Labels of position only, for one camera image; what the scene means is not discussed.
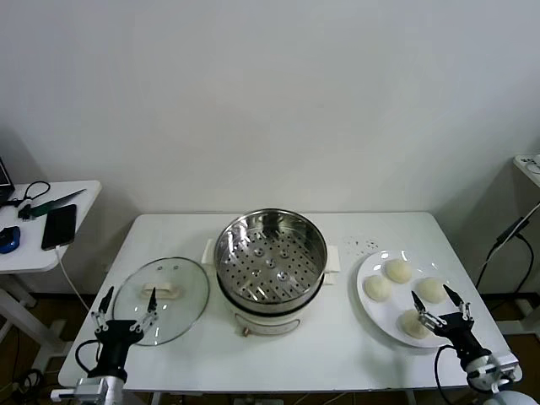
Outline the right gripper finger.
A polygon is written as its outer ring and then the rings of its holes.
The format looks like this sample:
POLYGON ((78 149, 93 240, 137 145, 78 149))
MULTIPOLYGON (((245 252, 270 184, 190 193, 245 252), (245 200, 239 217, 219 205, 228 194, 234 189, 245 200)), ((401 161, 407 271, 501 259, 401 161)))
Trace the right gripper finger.
POLYGON ((446 321, 428 312, 422 300, 414 291, 412 292, 412 296, 414 308, 418 313, 418 321, 434 334, 441 334, 446 326, 446 321))
POLYGON ((465 322, 473 323, 473 317, 470 311, 470 304, 466 303, 462 299, 462 297, 456 291, 451 289, 448 285, 444 284, 443 288, 445 292, 448 294, 449 298, 451 299, 451 302, 458 309, 459 313, 462 316, 462 319, 465 322))

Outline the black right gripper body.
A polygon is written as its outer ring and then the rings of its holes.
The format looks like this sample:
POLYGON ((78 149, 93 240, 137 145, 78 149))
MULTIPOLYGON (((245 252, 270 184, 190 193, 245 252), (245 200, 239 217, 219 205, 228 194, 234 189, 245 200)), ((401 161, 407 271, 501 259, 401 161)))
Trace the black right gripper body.
POLYGON ((460 366, 465 370, 473 361, 489 356, 489 351, 482 347, 472 333, 472 320, 464 320, 461 313, 454 312, 439 316, 441 327, 435 328, 435 335, 451 341, 460 366))

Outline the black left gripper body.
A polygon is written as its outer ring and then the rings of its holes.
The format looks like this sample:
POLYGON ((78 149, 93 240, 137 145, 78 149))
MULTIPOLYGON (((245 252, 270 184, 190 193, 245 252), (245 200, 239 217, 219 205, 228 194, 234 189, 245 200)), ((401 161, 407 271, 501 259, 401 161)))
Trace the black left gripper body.
POLYGON ((129 348, 143 339, 143 329, 136 321, 112 320, 107 330, 97 332, 102 345, 100 357, 94 368, 96 375, 126 375, 125 364, 129 348))

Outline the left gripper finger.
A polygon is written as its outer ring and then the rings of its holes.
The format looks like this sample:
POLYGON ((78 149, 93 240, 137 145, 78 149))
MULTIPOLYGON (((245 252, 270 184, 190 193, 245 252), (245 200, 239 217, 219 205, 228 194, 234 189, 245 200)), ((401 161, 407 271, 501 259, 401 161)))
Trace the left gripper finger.
POLYGON ((107 291, 106 295, 102 298, 99 304, 98 310, 91 312, 91 317, 95 324, 95 328, 94 328, 95 333, 106 332, 108 330, 106 314, 108 312, 108 309, 112 300, 113 292, 114 292, 114 287, 111 286, 109 290, 107 291))
POLYGON ((130 332, 138 334, 145 334, 150 327, 157 321, 157 300, 156 300, 156 288, 152 289, 150 298, 148 300, 148 307, 142 317, 132 324, 129 328, 130 332))

